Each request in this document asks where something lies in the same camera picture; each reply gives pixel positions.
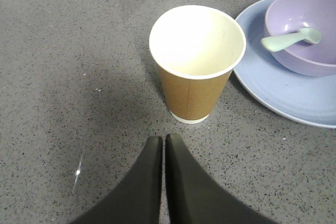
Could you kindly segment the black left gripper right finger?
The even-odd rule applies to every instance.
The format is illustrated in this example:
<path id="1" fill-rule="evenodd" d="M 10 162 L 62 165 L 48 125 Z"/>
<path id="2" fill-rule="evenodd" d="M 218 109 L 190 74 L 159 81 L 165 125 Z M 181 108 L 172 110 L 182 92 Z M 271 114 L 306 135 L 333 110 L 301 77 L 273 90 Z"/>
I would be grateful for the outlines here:
<path id="1" fill-rule="evenodd" d="M 165 183 L 171 223 L 274 222 L 221 188 L 178 134 L 166 136 Z"/>

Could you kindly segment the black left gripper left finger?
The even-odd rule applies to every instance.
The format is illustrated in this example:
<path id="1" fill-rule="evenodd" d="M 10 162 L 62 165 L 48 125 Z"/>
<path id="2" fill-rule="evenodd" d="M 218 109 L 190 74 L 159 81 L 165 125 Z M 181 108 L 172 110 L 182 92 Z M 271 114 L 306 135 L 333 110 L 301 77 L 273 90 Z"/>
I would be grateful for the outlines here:
<path id="1" fill-rule="evenodd" d="M 162 152 L 162 138 L 150 136 L 115 189 L 72 223 L 159 223 Z"/>

